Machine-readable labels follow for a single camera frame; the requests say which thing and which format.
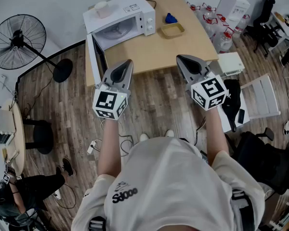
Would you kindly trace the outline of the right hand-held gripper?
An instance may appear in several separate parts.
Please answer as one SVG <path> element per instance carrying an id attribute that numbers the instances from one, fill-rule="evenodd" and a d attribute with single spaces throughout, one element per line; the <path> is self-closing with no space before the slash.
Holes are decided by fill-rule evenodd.
<path id="1" fill-rule="evenodd" d="M 188 87 L 195 103 L 204 110 L 210 110 L 224 103 L 227 94 L 225 84 L 219 75 L 210 71 L 204 60 L 192 55 L 180 54 L 176 56 L 176 63 L 187 83 L 200 77 Z"/>

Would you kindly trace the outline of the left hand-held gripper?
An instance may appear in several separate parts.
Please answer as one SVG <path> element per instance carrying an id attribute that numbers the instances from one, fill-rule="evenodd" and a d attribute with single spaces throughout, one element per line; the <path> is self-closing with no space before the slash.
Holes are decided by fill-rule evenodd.
<path id="1" fill-rule="evenodd" d="M 116 63 L 106 70 L 101 83 L 96 85 L 92 109 L 100 118 L 118 120 L 128 106 L 133 75 L 131 59 Z"/>

